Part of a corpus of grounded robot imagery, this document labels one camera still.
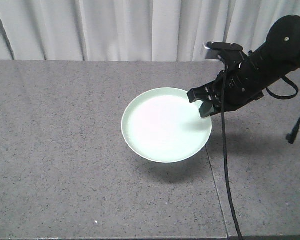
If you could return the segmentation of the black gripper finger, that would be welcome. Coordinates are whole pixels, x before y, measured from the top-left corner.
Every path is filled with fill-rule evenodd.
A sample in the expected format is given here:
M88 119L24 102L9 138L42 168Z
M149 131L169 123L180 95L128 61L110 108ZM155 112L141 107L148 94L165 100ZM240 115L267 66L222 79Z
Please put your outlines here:
M213 90L213 84L207 83L200 87L195 87L187 92L187 98L190 103L196 101L212 103L215 100L215 93Z
M221 113L221 108L213 105L210 102L203 102L199 108L199 115L201 118L207 118Z

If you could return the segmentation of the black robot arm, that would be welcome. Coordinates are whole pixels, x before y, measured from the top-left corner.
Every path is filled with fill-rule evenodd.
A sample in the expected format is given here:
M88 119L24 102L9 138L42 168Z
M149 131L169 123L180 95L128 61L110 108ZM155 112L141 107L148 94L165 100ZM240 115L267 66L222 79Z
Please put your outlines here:
M214 81L187 93L190 103L202 101L202 118L221 111L234 112L257 101L264 96L264 89L300 69L300 16L277 20L265 43L249 54L236 43L207 42L206 47L226 69Z

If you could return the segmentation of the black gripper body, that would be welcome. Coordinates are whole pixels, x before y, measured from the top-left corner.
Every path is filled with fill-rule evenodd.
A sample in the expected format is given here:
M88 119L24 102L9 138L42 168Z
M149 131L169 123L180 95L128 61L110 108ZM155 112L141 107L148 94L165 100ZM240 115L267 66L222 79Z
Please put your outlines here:
M222 111L234 112L258 98L263 97L264 76L249 63L240 63L233 71L221 71L216 80L210 82L215 93L211 102Z

